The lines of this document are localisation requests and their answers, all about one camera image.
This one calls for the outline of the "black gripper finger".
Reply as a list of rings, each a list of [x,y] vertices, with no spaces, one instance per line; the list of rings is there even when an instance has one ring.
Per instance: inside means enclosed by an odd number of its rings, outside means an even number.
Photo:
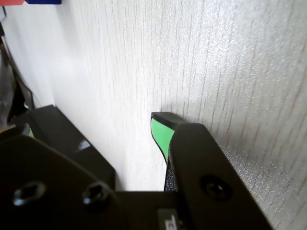
[[[0,135],[3,230],[116,230],[107,189],[65,155],[14,127]]]

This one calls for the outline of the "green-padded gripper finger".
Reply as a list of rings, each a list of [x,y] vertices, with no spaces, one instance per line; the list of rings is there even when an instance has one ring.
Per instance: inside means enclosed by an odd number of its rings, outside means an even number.
[[[197,230],[269,230],[271,225],[205,125],[151,113],[151,134]]]

